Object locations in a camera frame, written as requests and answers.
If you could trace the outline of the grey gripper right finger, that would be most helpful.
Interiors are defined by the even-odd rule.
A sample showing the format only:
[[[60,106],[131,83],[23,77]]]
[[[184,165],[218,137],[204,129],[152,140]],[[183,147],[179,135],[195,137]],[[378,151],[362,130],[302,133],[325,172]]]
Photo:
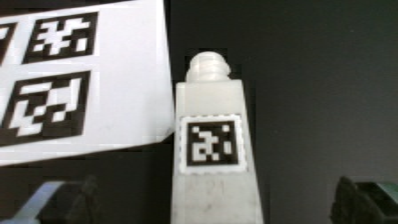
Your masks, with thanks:
[[[398,183],[339,178],[330,208],[332,224],[398,224]]]

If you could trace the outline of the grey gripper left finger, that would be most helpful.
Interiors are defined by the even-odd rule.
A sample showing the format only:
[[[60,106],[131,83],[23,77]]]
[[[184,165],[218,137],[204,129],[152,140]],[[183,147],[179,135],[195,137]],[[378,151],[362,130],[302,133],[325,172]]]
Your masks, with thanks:
[[[5,224],[99,224],[95,177],[53,180],[39,186]]]

